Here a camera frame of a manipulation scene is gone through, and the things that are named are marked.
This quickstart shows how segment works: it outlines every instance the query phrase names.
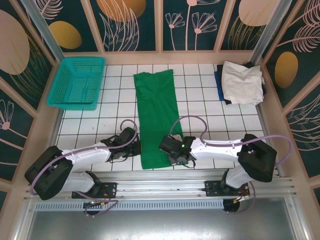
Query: purple cable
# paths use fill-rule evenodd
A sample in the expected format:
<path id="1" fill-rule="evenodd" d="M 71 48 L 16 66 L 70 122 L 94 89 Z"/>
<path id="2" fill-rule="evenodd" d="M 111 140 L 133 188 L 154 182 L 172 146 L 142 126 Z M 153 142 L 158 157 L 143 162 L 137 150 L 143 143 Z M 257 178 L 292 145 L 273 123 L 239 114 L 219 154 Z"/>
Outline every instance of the purple cable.
<path id="1" fill-rule="evenodd" d="M 204 124 L 204 131 L 201 133 L 200 135 L 200 141 L 207 145 L 207 146 L 210 146 L 210 147 L 226 147 L 226 148 L 230 148 L 230 147 L 238 147 L 238 146 L 242 146 L 242 145 L 246 145 L 246 144 L 251 144 L 251 143 L 254 143 L 254 142 L 257 142 L 257 141 L 260 141 L 260 140 L 263 140 L 263 139 L 271 139 L 271 138 L 282 138 L 282 139 L 285 139 L 289 142 L 289 151 L 287 153 L 287 155 L 281 160 L 279 161 L 278 163 L 276 163 L 274 166 L 277 167 L 281 164 L 283 164 L 286 160 L 288 160 L 288 158 L 290 157 L 292 151 L 293 151 L 293 144 L 292 144 L 292 141 L 290 138 L 288 138 L 287 136 L 284 136 L 284 135 L 279 135 L 279 134 L 275 134 L 275 135 L 269 135 L 269 136 L 261 136 L 261 137 L 257 137 L 255 139 L 252 139 L 252 140 L 249 140 L 249 141 L 244 141 L 244 142 L 239 142 L 239 143 L 228 143 L 228 144 L 213 144 L 213 143 L 207 143 L 204 141 L 203 139 L 203 136 L 204 134 L 206 133 L 206 131 L 208 130 L 208 125 L 207 123 L 199 116 L 195 116 L 195 115 L 186 115 L 186 116 L 182 116 L 180 117 L 177 121 L 175 121 L 175 123 L 172 125 L 171 129 L 170 129 L 170 133 L 169 135 L 172 134 L 176 124 L 181 120 L 181 119 L 184 119 L 184 118 L 196 118 L 196 119 L 199 119 L 203 122 Z M 234 214 L 244 214 L 246 213 L 247 211 L 249 211 L 255 204 L 256 202 L 256 189 L 253 185 L 253 183 L 251 181 L 249 181 L 249 183 L 251 184 L 251 187 L 252 187 L 252 190 L 253 190 L 253 201 L 252 201 L 252 204 L 245 210 L 242 210 L 242 211 L 239 211 L 239 212 L 233 212 Z"/>
<path id="2" fill-rule="evenodd" d="M 52 165 L 54 164 L 55 162 L 59 161 L 60 159 L 62 158 L 65 158 L 65 157 L 68 157 L 68 156 L 73 156 L 75 154 L 79 154 L 79 153 L 82 153 L 82 152 L 85 152 L 85 151 L 89 151 L 89 150 L 98 150 L 98 149 L 120 149 L 120 148 L 123 148 L 129 144 L 131 144 L 135 139 L 136 139 L 136 136 L 137 136 L 137 133 L 138 133 L 138 127 L 137 127 L 137 124 L 130 120 L 130 119 L 126 119 L 124 121 L 122 121 L 121 125 L 120 125 L 120 130 L 122 131 L 122 125 L 124 124 L 124 122 L 132 122 L 133 125 L 134 125 L 134 129 L 135 129 L 135 133 L 134 133 L 134 136 L 132 137 L 132 139 L 130 141 L 128 141 L 127 143 L 123 144 L 123 145 L 120 145 L 120 146 L 91 146 L 91 147 L 86 147 L 86 148 L 82 148 L 82 149 L 79 149 L 79 150 L 75 150 L 73 152 L 69 152 L 67 154 L 64 154 L 64 155 L 61 155 L 61 156 L 58 156 L 57 158 L 55 158 L 54 160 L 52 160 L 51 162 L 49 162 L 39 173 L 38 175 L 34 178 L 31 186 L 30 186 L 30 194 L 33 195 L 33 196 L 36 196 L 38 195 L 36 192 L 34 192 L 34 188 L 35 188 L 35 185 L 36 185 L 36 182 L 39 180 L 39 178 L 41 177 L 41 175 Z M 97 201 L 97 202 L 103 202 L 103 203 L 115 203 L 113 205 L 111 205 L 108 209 L 104 210 L 103 212 L 98 213 L 99 215 L 102 215 L 102 214 L 105 214 L 106 212 L 108 212 L 111 208 L 113 208 L 119 201 L 118 200 L 101 200 L 101 199 L 97 199 L 97 198 L 92 198 L 92 197 L 89 197 L 85 194 L 83 194 L 82 192 L 79 192 L 79 191 L 76 191 L 77 194 L 81 195 L 82 197 L 86 198 L 86 199 L 90 199 L 90 200 L 93 200 L 93 201 Z"/>

